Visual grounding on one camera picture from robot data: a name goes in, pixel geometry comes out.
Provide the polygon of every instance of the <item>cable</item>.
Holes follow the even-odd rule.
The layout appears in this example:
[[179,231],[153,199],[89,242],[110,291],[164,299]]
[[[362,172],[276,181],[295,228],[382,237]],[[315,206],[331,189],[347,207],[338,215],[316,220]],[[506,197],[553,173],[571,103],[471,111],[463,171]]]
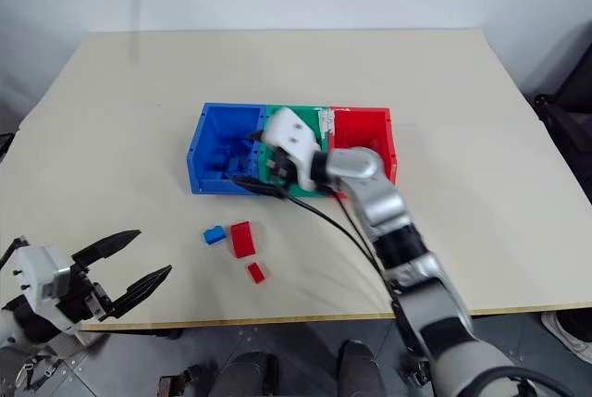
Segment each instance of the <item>cable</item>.
[[362,237],[362,233],[355,226],[355,223],[353,222],[352,217],[350,217],[350,214],[348,214],[347,209],[345,208],[345,206],[343,205],[343,203],[341,201],[338,201],[338,203],[339,203],[339,205],[341,205],[341,208],[343,210],[343,213],[345,214],[345,216],[347,217],[347,219],[350,221],[351,226],[355,229],[355,231],[357,232],[358,236],[362,239],[362,243],[363,243],[363,245],[365,246],[365,249],[368,252],[366,252],[366,250],[363,248],[363,246],[360,243],[358,243],[355,240],[355,238],[353,238],[353,236],[346,229],[344,229],[337,221],[335,221],[333,218],[327,216],[326,214],[324,214],[323,212],[321,212],[317,208],[312,207],[311,205],[305,203],[304,201],[299,200],[298,198],[291,196],[285,188],[282,188],[282,187],[277,186],[277,189],[289,201],[293,202],[296,205],[299,205],[300,207],[302,207],[302,208],[304,208],[304,209],[306,209],[306,210],[308,210],[310,212],[313,212],[315,215],[317,215],[317,216],[321,217],[322,219],[328,221],[330,224],[332,224],[333,226],[335,226],[337,229],[341,230],[341,232],[343,232],[356,245],[356,247],[360,250],[360,252],[362,252],[362,254],[364,255],[364,258],[366,260],[368,260],[368,263],[370,263],[370,265],[372,266],[372,268],[376,271],[376,273],[380,277],[383,285],[385,286],[385,288],[387,290],[388,295],[390,296],[391,299],[394,300],[394,295],[393,295],[392,288],[390,287],[389,283],[382,277],[382,271],[380,270],[380,267],[378,266],[378,263],[376,262],[372,251],[370,250],[370,248],[366,244],[366,241]]
[[343,212],[343,215],[345,215],[345,217],[348,219],[348,221],[350,222],[350,225],[355,230],[355,233],[358,234],[358,237],[360,238],[360,240],[362,241],[362,244],[366,248],[368,256],[372,259],[373,266],[375,267],[375,269],[379,270],[380,267],[378,266],[378,262],[376,261],[376,257],[374,256],[374,253],[370,249],[370,246],[368,246],[368,244],[366,243],[366,240],[364,239],[364,236],[362,235],[362,233],[360,232],[358,227],[355,225],[355,222],[353,221],[352,216],[348,212],[348,209],[346,209],[345,204],[341,201],[341,198],[339,198],[339,194],[337,192],[335,192],[333,189],[331,189],[330,187],[327,188],[327,191],[329,192],[329,194],[331,196],[333,196],[333,198],[335,198],[337,200],[339,207],[341,207],[341,211]]
[[557,392],[561,397],[575,397],[575,394],[563,386],[559,381],[549,378],[539,372],[518,366],[494,367],[493,369],[489,369],[488,371],[479,374],[462,392],[462,396],[478,397],[489,383],[498,378],[522,378],[533,381],[545,388],[549,388],[550,390]]
[[343,215],[345,215],[345,217],[348,219],[348,221],[350,222],[353,229],[358,234],[358,237],[360,237],[360,240],[362,240],[362,244],[366,248],[366,251],[368,251],[368,253],[369,253],[370,263],[374,267],[375,271],[378,272],[378,275],[380,275],[380,279],[382,279],[382,282],[385,285],[385,288],[387,289],[387,292],[388,292],[388,295],[390,295],[390,298],[395,300],[395,295],[393,293],[392,286],[382,276],[382,270],[380,269],[380,266],[378,265],[378,262],[376,261],[376,257],[374,256],[374,251],[372,251],[372,249],[370,249],[370,246],[368,246],[368,244],[366,243],[364,236],[362,235],[362,233],[360,232],[358,227],[355,225],[355,222],[353,221],[352,216],[348,212],[348,209],[345,207],[345,204],[341,201],[341,198],[339,198],[339,194],[328,186],[327,186],[327,191],[329,192],[330,195],[332,195],[337,200],[339,207],[341,207],[341,210],[343,211]]
[[8,246],[8,249],[6,249],[6,252],[4,252],[2,257],[0,258],[0,269],[2,269],[2,267],[4,267],[4,265],[8,261],[8,258],[10,258],[10,256],[19,247],[26,246],[26,245],[28,245],[27,241],[22,238],[16,238],[12,243],[10,243],[10,245]]
[[363,246],[358,243],[356,241],[355,238],[353,238],[353,235],[351,235],[345,228],[343,228],[343,226],[341,226],[337,221],[335,221],[333,218],[327,216],[326,214],[324,214],[323,212],[321,212],[320,210],[318,210],[315,207],[312,207],[311,205],[305,203],[302,200],[299,200],[296,197],[291,196],[288,191],[286,191],[283,187],[277,186],[277,188],[279,189],[280,192],[282,192],[282,194],[286,197],[286,199],[288,199],[289,201],[293,202],[296,205],[299,205],[300,207],[308,210],[309,212],[313,212],[315,215],[321,217],[322,219],[324,219],[325,221],[327,221],[328,223],[330,223],[331,225],[335,226],[337,229],[339,229],[341,232],[343,232],[355,245],[356,247],[362,252],[362,254],[364,255],[364,257],[372,264],[372,266],[374,267],[374,264],[372,263],[372,258],[370,258],[370,256],[365,252]]

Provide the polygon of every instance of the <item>small red cube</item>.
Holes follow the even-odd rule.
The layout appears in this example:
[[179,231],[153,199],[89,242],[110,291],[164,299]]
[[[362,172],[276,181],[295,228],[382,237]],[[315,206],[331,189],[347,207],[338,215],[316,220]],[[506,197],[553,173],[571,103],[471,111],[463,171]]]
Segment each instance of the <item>small red cube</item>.
[[243,258],[245,256],[255,255],[255,246],[253,245],[249,221],[230,226],[230,235],[232,236],[234,256]]
[[251,263],[247,266],[249,273],[251,274],[251,278],[255,282],[255,284],[259,284],[261,281],[265,279],[265,275],[259,265],[256,263]]

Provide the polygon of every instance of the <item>gray floor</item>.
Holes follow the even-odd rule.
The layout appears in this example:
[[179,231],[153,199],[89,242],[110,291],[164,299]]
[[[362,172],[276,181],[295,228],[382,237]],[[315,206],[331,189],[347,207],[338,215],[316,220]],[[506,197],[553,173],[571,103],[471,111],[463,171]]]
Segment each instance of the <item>gray floor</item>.
[[[517,365],[559,379],[577,396],[592,394],[592,365],[570,354],[544,330],[537,315],[478,318],[475,325],[480,337],[497,345]],[[404,350],[388,320],[186,329],[174,341],[112,334],[91,352],[69,359],[35,395],[153,397],[160,376],[178,374],[194,364],[215,373],[236,355],[259,350],[279,357],[283,394],[332,396],[337,391],[338,350],[349,339],[364,341],[375,353],[388,395],[416,395],[399,377]],[[202,394],[203,390],[185,393]]]

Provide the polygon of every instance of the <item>table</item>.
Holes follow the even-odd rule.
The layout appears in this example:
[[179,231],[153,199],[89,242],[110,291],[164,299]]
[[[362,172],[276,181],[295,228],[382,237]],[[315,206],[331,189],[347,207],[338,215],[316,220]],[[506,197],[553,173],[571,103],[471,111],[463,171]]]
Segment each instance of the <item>table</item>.
[[[90,33],[0,165],[2,247],[24,234],[73,254],[140,229],[92,266],[112,298],[173,265],[143,304],[85,329],[391,316],[324,221],[273,198],[190,194],[204,102],[389,107],[398,185],[474,314],[592,304],[592,207],[481,31]],[[346,225],[334,202],[311,203]],[[202,238],[247,219],[270,274],[259,285]],[[18,294],[10,270],[2,303]]]

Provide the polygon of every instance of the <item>blue bin compartment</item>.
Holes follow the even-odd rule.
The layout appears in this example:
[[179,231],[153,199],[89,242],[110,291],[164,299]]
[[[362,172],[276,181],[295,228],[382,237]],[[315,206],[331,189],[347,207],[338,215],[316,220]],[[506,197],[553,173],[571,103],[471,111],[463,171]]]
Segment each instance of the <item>blue bin compartment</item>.
[[263,127],[265,105],[203,105],[187,153],[191,192],[253,195],[234,184],[235,176],[258,178],[259,143],[245,137]]

